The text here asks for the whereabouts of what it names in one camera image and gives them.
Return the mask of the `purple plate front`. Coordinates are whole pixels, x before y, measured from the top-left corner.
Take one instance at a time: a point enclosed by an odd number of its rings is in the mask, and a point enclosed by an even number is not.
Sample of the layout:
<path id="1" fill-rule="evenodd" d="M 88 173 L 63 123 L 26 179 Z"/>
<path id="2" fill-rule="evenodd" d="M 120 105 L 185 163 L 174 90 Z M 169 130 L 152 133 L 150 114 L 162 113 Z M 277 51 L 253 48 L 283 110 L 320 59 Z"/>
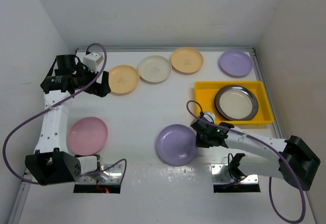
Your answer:
<path id="1" fill-rule="evenodd" d="M 187 126 L 173 124 L 164 128 L 156 139 L 159 158 L 171 166 L 184 166 L 192 162 L 198 148 L 196 135 Z"/>

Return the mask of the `purple plate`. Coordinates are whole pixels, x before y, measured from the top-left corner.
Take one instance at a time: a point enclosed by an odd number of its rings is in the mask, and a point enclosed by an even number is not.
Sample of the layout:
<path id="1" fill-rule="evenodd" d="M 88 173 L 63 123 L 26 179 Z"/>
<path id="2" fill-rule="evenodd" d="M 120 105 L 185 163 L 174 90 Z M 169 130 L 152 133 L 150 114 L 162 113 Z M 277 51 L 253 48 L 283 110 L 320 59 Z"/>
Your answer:
<path id="1" fill-rule="evenodd" d="M 220 56 L 219 66 L 228 75 L 244 77 L 252 71 L 253 61 L 244 52 L 230 50 Z"/>
<path id="2" fill-rule="evenodd" d="M 196 135 L 187 126 L 173 124 L 164 128 L 156 139 L 159 158 L 171 166 L 184 166 L 192 162 L 198 148 Z"/>

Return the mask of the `pink plate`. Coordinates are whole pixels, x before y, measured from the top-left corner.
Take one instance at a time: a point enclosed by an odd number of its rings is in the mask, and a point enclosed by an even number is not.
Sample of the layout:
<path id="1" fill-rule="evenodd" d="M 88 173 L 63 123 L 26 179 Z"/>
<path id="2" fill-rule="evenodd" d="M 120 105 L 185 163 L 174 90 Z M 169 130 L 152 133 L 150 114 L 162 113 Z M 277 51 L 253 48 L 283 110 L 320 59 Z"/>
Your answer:
<path id="1" fill-rule="evenodd" d="M 106 123 L 97 117 L 86 117 L 70 128 L 67 145 L 74 154 L 89 156 L 99 152 L 105 146 L 107 138 Z"/>

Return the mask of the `orange plate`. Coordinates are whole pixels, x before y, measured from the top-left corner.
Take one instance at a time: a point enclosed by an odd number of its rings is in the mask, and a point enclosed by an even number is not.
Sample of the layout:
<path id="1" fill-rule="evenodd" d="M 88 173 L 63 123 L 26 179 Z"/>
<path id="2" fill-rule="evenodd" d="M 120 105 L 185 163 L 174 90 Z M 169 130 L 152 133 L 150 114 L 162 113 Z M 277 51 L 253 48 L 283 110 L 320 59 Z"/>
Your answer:
<path id="1" fill-rule="evenodd" d="M 190 47 L 182 47 L 171 54 L 170 62 L 178 72 L 193 74 L 202 68 L 204 59 L 198 50 Z"/>
<path id="2" fill-rule="evenodd" d="M 109 71 L 108 83 L 112 93 L 127 94 L 139 84 L 140 75 L 136 68 L 119 65 Z"/>

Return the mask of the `steel plate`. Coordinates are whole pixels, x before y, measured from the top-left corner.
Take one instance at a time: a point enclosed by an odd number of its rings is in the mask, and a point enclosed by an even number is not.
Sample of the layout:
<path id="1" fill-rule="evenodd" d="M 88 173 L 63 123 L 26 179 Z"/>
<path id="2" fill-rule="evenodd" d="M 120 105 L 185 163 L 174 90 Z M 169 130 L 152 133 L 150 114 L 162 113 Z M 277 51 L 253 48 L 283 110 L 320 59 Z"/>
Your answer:
<path id="1" fill-rule="evenodd" d="M 218 90 L 214 98 L 217 112 L 229 121 L 251 120 L 258 113 L 256 96 L 247 88 L 227 85 Z"/>

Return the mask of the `cream plate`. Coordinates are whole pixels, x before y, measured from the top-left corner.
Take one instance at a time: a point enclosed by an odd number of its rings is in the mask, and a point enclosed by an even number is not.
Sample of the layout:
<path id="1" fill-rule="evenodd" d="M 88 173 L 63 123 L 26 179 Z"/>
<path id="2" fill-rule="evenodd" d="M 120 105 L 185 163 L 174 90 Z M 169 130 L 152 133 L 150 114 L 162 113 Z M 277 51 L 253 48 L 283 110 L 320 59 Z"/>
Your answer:
<path id="1" fill-rule="evenodd" d="M 137 67 L 140 77 L 150 83 L 160 83 L 170 77 L 172 65 L 162 56 L 152 55 L 144 58 Z"/>

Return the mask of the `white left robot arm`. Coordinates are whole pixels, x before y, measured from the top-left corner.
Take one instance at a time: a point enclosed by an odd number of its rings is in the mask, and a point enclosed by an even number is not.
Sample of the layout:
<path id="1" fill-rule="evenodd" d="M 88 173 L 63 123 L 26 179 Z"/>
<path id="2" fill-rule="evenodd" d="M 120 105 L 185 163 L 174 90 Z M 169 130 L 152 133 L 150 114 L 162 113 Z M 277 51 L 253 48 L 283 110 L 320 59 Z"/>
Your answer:
<path id="1" fill-rule="evenodd" d="M 67 148 L 67 122 L 72 99 L 78 92 L 105 97 L 111 92 L 109 73 L 97 70 L 104 56 L 87 52 L 81 60 L 73 54 L 56 56 L 40 87 L 44 92 L 45 114 L 34 153 L 25 166 L 42 186 L 77 182 L 83 176 L 95 177 L 108 171 L 100 168 L 100 156 L 75 153 Z"/>

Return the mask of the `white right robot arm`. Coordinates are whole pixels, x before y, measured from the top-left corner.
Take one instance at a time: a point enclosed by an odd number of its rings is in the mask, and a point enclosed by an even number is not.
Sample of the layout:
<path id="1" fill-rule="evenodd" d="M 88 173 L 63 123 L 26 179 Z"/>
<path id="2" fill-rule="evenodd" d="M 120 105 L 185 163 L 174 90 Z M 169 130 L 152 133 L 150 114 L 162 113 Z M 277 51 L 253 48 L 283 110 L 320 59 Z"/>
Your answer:
<path id="1" fill-rule="evenodd" d="M 245 133 L 229 123 L 212 125 L 193 121 L 199 148 L 224 147 L 237 149 L 231 161 L 213 170 L 217 185 L 229 184 L 249 175 L 279 178 L 293 187 L 308 191 L 312 185 L 320 159 L 299 137 L 270 138 Z"/>

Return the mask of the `orange plate back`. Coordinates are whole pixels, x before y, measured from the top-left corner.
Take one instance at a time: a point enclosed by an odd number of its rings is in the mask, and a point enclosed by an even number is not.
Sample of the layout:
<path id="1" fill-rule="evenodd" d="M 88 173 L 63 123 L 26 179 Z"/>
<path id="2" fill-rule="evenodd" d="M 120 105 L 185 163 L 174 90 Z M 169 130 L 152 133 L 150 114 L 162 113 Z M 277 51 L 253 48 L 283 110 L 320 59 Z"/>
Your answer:
<path id="1" fill-rule="evenodd" d="M 190 47 L 182 47 L 171 54 L 170 62 L 178 72 L 193 74 L 202 68 L 204 59 L 198 50 Z"/>

